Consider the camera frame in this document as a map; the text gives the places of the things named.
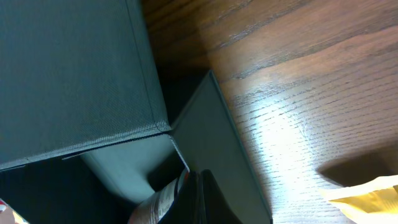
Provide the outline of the yellow snack packet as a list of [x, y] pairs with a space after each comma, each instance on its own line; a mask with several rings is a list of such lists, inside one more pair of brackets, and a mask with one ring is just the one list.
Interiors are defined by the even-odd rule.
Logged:
[[320, 194], [355, 223], [397, 224], [396, 175], [353, 187], [321, 189]]

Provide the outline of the red Pringles can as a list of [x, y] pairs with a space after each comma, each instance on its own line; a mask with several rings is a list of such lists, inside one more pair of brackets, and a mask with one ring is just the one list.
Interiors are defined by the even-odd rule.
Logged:
[[1, 224], [29, 224], [5, 201], [0, 201], [0, 222]]

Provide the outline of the silver-sided Pringles can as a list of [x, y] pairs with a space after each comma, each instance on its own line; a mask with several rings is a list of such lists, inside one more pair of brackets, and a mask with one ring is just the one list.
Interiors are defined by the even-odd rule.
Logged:
[[173, 205], [188, 176], [189, 170], [184, 169], [175, 180], [143, 201], [132, 212], [128, 224], [158, 224]]

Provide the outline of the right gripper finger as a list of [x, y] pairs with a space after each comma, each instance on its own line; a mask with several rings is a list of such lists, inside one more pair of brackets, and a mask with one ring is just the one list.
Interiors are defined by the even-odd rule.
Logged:
[[191, 172], [160, 224], [241, 224], [212, 172]]

